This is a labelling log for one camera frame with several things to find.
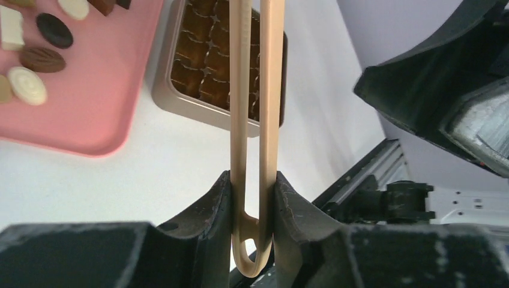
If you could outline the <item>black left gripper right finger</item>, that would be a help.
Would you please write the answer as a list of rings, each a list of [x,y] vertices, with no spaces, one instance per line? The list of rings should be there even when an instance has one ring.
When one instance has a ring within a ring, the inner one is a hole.
[[[507,287],[508,256],[486,227],[343,224],[274,186],[278,287]]]

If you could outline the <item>gold chocolate box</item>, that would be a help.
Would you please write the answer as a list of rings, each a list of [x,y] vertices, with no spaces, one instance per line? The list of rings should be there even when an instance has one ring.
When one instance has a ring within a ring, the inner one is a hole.
[[[152,88],[171,113],[230,129],[229,2],[173,1]]]

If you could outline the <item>pink plastic tray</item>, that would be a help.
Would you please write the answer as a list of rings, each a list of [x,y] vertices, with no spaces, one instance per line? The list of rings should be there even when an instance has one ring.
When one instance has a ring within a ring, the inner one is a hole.
[[[56,1],[21,8],[25,43],[47,46],[35,18],[50,13],[74,37],[60,50],[67,66],[40,74],[48,99],[31,106],[17,98],[1,105],[1,139],[86,157],[102,157],[126,141],[143,84],[162,1],[133,1],[107,15],[91,8],[74,20]]]

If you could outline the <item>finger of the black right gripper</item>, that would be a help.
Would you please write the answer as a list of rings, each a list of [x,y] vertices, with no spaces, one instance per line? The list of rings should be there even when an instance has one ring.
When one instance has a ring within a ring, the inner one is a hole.
[[[462,1],[419,45],[367,67],[354,93],[399,128],[507,178],[507,5]]]

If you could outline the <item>dark oval chocolate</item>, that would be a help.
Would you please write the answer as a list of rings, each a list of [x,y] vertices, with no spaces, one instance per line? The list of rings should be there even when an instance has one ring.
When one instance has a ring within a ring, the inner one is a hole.
[[[35,21],[40,34],[51,45],[59,49],[67,49],[73,45],[73,34],[58,17],[49,13],[40,13]]]

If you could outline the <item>white rectangular chocolate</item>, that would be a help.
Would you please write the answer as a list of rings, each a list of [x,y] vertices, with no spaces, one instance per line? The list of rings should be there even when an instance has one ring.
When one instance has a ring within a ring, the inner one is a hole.
[[[23,16],[12,8],[1,6],[1,47],[7,51],[21,50],[23,39]]]

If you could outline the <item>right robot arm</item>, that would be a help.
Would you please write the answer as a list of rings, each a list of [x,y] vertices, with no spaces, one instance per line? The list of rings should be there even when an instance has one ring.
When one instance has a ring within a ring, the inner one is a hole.
[[[420,44],[367,67],[354,93],[399,128],[508,177],[508,2],[462,1]],[[278,174],[278,287],[507,287],[508,256],[485,228],[431,224],[433,187],[341,189],[328,212]]]

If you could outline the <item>white round swirl chocolate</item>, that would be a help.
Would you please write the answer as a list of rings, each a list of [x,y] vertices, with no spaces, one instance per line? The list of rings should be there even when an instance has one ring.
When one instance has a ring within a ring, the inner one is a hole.
[[[47,89],[39,76],[25,67],[13,67],[7,79],[17,98],[26,104],[39,106],[47,101]]]

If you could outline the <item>brown ribbed oval chocolate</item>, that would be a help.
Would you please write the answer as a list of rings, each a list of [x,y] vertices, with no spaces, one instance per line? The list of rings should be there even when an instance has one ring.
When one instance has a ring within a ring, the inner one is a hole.
[[[34,72],[56,73],[66,68],[65,59],[56,51],[45,47],[25,47],[19,54],[22,66]]]

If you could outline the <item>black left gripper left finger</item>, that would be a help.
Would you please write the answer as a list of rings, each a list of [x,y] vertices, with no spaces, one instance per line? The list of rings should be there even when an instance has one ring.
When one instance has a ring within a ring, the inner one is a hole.
[[[2,287],[227,287],[232,191],[210,190],[159,226],[19,224],[1,232]]]

